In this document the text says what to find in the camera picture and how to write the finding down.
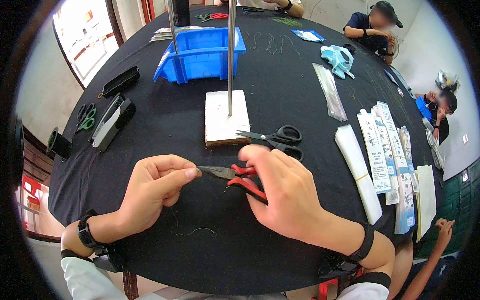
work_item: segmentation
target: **person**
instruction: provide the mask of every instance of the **person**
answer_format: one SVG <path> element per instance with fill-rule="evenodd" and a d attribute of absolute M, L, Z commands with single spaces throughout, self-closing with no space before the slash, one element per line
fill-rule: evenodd
<path fill-rule="evenodd" d="M 283 152 L 248 145 L 240 150 L 239 160 L 247 161 L 248 167 L 255 167 L 268 198 L 269 204 L 265 205 L 247 195 L 252 212 L 262 225 L 287 238 L 350 257 L 359 255 L 357 261 L 365 268 L 364 274 L 342 291 L 339 300 L 387 298 L 395 248 L 386 236 L 368 224 L 355 223 L 324 210 L 312 173 Z M 96 242 L 110 244 L 150 228 L 163 206 L 173 206 L 179 200 L 182 186 L 200 176 L 202 173 L 194 163 L 175 155 L 140 160 L 133 169 L 120 209 L 87 219 L 91 237 Z M 254 185 L 250 179 L 244 180 Z M 94 251 L 81 242 L 78 224 L 76 221 L 68 225 L 61 237 L 61 267 L 73 299 L 126 299 L 93 263 L 87 261 Z M 179 300 L 248 299 L 204 294 L 200 297 L 198 293 L 187 291 L 180 294 Z M 158 293 L 156 296 L 149 294 L 148 299 L 165 300 Z M 252 299 L 286 298 L 275 294 Z"/>
<path fill-rule="evenodd" d="M 437 220 L 435 226 L 438 228 L 438 239 L 426 262 L 413 265 L 412 239 L 408 239 L 407 243 L 396 248 L 388 300 L 413 300 L 419 299 L 421 295 L 422 299 L 432 299 L 436 288 L 448 273 L 448 270 L 445 271 L 445 269 L 447 267 L 451 269 L 453 266 L 451 257 L 444 258 L 441 264 L 439 261 L 452 238 L 454 224 L 455 220 Z"/>
<path fill-rule="evenodd" d="M 396 38 L 389 31 L 396 25 L 403 28 L 395 10 L 387 1 L 371 6 L 370 14 L 356 12 L 343 28 L 344 35 L 373 52 L 378 52 L 388 65 L 392 64 Z"/>
<path fill-rule="evenodd" d="M 423 95 L 423 99 L 432 114 L 430 124 L 433 126 L 433 136 L 439 140 L 439 144 L 441 145 L 450 132 L 446 115 L 453 115 L 458 106 L 458 101 L 455 94 L 449 90 L 442 91 L 440 95 L 437 95 L 434 91 L 430 91 L 428 94 Z"/>
<path fill-rule="evenodd" d="M 271 11 L 279 8 L 286 11 L 290 17 L 303 17 L 303 5 L 300 0 L 237 0 L 240 6 L 263 8 Z M 215 5 L 228 6 L 228 0 L 215 0 Z"/>

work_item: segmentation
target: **white sleeve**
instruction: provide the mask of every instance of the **white sleeve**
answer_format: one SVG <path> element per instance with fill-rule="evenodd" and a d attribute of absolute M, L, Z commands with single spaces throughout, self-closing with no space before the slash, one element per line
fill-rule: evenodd
<path fill-rule="evenodd" d="M 73 300 L 128 300 L 93 263 L 76 257 L 65 257 L 60 264 Z"/>
<path fill-rule="evenodd" d="M 388 289 L 372 282 L 357 283 L 342 291 L 337 300 L 386 300 Z"/>

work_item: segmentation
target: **blue face mask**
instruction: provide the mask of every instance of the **blue face mask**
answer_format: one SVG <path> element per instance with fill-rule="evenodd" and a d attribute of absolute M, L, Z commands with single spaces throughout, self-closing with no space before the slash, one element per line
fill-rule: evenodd
<path fill-rule="evenodd" d="M 322 47 L 322 58 L 328 59 L 328 62 L 333 66 L 332 72 L 338 77 L 345 79 L 345 73 L 355 79 L 355 76 L 350 72 L 353 64 L 353 56 L 346 48 L 332 45 L 330 47 Z M 348 56 L 348 61 L 342 56 L 342 52 Z"/>

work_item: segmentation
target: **white shirt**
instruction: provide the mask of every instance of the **white shirt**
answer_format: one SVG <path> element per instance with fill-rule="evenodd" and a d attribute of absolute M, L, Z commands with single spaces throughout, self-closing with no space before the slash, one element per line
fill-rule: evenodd
<path fill-rule="evenodd" d="M 76 257 L 61 260 L 65 280 L 74 300 L 128 300 L 93 263 Z M 349 286 L 338 296 L 337 300 L 385 300 L 388 289 L 378 283 L 364 282 Z M 181 290 L 164 288 L 138 298 L 139 300 L 286 300 L 282 294 L 258 296 L 215 296 Z"/>
<path fill-rule="evenodd" d="M 300 0 L 290 0 L 294 4 L 301 4 Z M 263 0 L 237 0 L 239 6 L 248 6 L 248 7 L 256 7 L 256 8 L 263 8 L 266 10 L 274 11 L 278 4 L 276 3 L 267 3 Z"/>

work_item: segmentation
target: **pliers handle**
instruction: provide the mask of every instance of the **pliers handle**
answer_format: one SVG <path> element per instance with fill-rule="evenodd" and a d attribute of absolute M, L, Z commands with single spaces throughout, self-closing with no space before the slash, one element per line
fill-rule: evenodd
<path fill-rule="evenodd" d="M 243 177 L 246 177 L 248 175 L 256 175 L 257 171 L 255 170 L 255 168 L 254 167 L 240 168 L 237 165 L 232 165 L 232 169 L 235 170 L 238 173 L 238 175 L 236 178 L 230 180 L 227 183 L 227 186 L 240 187 L 244 189 L 245 192 L 247 192 L 247 194 L 253 196 L 255 199 L 262 202 L 263 204 L 268 205 L 267 195 L 261 190 L 259 190 L 258 188 L 254 187 L 253 185 L 249 184 L 248 182 L 242 179 Z"/>

